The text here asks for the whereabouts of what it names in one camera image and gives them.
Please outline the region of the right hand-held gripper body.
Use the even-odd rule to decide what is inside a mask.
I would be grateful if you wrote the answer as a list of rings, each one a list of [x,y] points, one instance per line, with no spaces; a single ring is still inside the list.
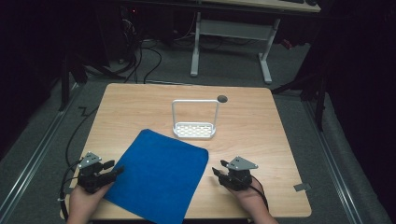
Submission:
[[[240,156],[236,156],[228,163],[228,174],[223,177],[222,185],[235,191],[247,189],[252,183],[250,171],[257,169],[258,165]]]

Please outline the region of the metal floor rail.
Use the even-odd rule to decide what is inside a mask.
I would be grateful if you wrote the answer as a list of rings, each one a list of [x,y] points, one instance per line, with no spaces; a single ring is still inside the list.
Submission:
[[[73,84],[70,100],[61,105],[61,85],[57,85],[49,100],[34,113],[16,143],[0,161],[0,224],[7,224],[49,151],[70,105],[82,89],[82,84]]]
[[[315,134],[319,140],[322,154],[325,163],[328,167],[328,172],[331,176],[332,182],[334,184],[335,190],[337,192],[338,198],[341,205],[344,208],[347,219],[350,224],[363,224],[361,215],[356,207],[356,204],[352,198],[349,187],[337,165],[335,158],[332,154],[330,145],[325,137],[323,131],[321,131],[316,124],[315,112],[313,106],[309,102],[302,102],[303,108],[307,116],[309,117],[310,123],[315,131]]]

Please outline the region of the white-framed desk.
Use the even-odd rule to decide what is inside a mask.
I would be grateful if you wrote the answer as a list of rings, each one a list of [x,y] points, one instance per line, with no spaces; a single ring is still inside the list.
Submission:
[[[277,13],[277,16],[268,24],[253,24],[251,22],[231,21],[230,19],[202,19],[201,12],[195,14],[195,34],[194,49],[191,58],[191,76],[197,77],[199,74],[200,62],[200,37],[202,35],[212,35],[220,37],[231,37],[248,40],[259,40],[266,43],[263,52],[258,54],[258,60],[262,69],[262,76],[266,84],[272,83],[267,57],[276,37],[278,26],[281,22],[280,13],[302,13],[303,15],[317,15],[321,8],[311,7],[305,0],[304,4],[294,4],[278,0],[197,0],[197,4],[203,5],[217,4],[219,7],[236,7],[242,9],[258,9]]]

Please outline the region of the dark computer tower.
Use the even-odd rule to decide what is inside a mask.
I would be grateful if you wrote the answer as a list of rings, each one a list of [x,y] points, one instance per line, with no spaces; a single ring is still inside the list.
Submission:
[[[135,7],[120,6],[120,27],[125,39],[126,55],[128,62],[133,61],[134,52],[139,43],[139,23]]]

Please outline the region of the person's left hand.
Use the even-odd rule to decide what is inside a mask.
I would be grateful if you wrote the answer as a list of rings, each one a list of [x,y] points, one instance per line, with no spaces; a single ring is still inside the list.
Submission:
[[[76,185],[70,195],[69,216],[90,217],[112,186],[113,184],[110,183],[99,188],[95,193],[89,193],[80,185]]]

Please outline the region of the person's right hand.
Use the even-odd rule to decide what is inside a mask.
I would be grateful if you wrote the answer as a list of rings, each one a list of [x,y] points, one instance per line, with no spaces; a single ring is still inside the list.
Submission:
[[[263,195],[262,186],[256,180],[254,180],[251,183],[248,189],[239,190],[239,191],[229,189],[229,191],[236,198],[236,200],[239,202],[241,207],[249,215],[251,211],[254,211],[255,209],[259,209],[259,208],[261,209],[265,208],[268,211],[267,206],[265,205],[264,200],[262,198]]]

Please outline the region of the blue cloth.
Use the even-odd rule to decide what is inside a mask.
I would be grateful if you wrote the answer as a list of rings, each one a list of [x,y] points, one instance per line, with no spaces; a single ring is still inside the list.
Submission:
[[[206,149],[141,131],[123,153],[106,199],[155,224],[181,224],[208,162]]]

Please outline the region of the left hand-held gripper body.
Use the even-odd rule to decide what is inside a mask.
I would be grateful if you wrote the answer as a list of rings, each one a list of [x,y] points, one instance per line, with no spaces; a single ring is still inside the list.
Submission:
[[[78,164],[78,184],[89,193],[95,193],[99,188],[99,175],[103,170],[102,158],[88,152]]]

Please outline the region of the black metal stand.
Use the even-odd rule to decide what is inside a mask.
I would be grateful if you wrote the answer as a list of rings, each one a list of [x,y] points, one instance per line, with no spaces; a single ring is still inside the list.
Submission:
[[[301,87],[302,92],[300,93],[300,98],[302,101],[316,101],[314,121],[320,131],[323,130],[322,120],[323,111],[325,109],[324,101],[329,75],[327,67],[328,63],[324,62],[322,65],[317,65],[305,76],[297,77],[292,82],[271,90],[272,94],[280,94],[281,92]]]
[[[66,53],[62,60],[60,111],[64,111],[69,103],[70,77],[73,77],[77,84],[85,84],[88,80],[82,60],[72,52]]]

